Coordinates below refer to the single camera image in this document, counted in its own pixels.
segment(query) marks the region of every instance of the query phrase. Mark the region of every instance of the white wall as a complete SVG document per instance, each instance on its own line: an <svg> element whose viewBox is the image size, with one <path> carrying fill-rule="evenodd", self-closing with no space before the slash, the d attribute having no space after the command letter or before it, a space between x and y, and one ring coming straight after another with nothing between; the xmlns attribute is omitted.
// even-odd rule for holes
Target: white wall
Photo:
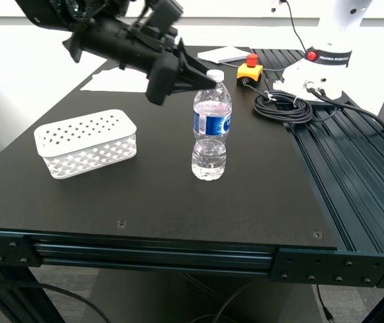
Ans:
<svg viewBox="0 0 384 323"><path fill-rule="evenodd" d="M291 3L307 1L292 0ZM8 12L0 10L3 15L12 15L13 12L20 14L20 11L16 11L14 0L0 0L0 3L2 2L8 3L4 9L9 8ZM193 9L190 6L192 0L181 2L186 13L201 16L210 11L217 12L210 10L211 8L197 11L196 8L200 6L202 9L205 3L215 3L218 8L228 7L228 2L235 2L236 8L239 3L240 7L247 6L247 1L195 0L196 7ZM227 16L235 14L226 10L221 13ZM237 14L246 13L238 10ZM306 46L310 45L316 29L297 29ZM290 26L178 26L178 30L189 45L229 44L251 48L300 49ZM378 113L384 101L384 29L361 28L357 35L352 36L358 41L345 89L363 108ZM75 64L61 44L61 41L68 37L67 32L44 30L32 25L0 25L0 151L104 62L99 57L83 53L81 62Z"/></svg>
<svg viewBox="0 0 384 323"><path fill-rule="evenodd" d="M291 0L295 17L320 17L329 0ZM144 0L130 3L128 17L136 17ZM288 17L286 5L271 13L271 0L178 0L184 8L184 17ZM0 0L0 17L22 17L23 12L14 0ZM384 0L374 0L365 17L384 18Z"/></svg>

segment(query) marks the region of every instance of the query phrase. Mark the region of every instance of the red button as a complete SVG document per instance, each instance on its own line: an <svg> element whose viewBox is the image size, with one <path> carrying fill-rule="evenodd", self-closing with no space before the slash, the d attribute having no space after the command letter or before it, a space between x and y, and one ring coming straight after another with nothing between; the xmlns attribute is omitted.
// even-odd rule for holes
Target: red button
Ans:
<svg viewBox="0 0 384 323"><path fill-rule="evenodd" d="M259 56L257 54L250 54L247 56L247 66L255 67L258 64Z"/></svg>
<svg viewBox="0 0 384 323"><path fill-rule="evenodd" d="M317 59L317 54L315 52L308 52L307 57L310 61L315 61Z"/></svg>

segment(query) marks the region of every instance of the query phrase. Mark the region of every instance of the white plastic basket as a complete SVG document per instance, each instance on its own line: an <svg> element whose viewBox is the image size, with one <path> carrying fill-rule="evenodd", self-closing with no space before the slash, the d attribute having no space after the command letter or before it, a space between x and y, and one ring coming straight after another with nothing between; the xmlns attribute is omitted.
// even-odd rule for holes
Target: white plastic basket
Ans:
<svg viewBox="0 0 384 323"><path fill-rule="evenodd" d="M135 156L136 131L123 111L108 110L45 124L34 136L52 177L61 179Z"/></svg>

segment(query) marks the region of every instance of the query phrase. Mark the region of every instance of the table surface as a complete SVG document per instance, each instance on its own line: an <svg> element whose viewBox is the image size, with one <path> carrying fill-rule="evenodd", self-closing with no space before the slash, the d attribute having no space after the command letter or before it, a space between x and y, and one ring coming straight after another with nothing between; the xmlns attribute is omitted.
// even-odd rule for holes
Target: table surface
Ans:
<svg viewBox="0 0 384 323"><path fill-rule="evenodd" d="M113 67L107 62L97 72ZM0 229L335 248L292 138L282 124L253 112L256 95L235 86L236 69L223 70L233 119L221 179L200 181L191 171L194 92L172 95L159 107L141 93L80 91L89 76L0 153ZM53 179L34 130L115 108L137 126L137 155ZM124 229L117 227L121 220Z"/></svg>

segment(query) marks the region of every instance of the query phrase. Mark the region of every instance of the bottle cap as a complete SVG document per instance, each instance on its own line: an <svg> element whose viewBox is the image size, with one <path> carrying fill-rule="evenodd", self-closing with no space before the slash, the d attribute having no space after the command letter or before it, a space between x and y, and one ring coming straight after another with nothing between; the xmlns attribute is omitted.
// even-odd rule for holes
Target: bottle cap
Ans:
<svg viewBox="0 0 384 323"><path fill-rule="evenodd" d="M206 76L210 77L213 81L220 83L225 79L225 73L219 69L210 69L206 72Z"/></svg>

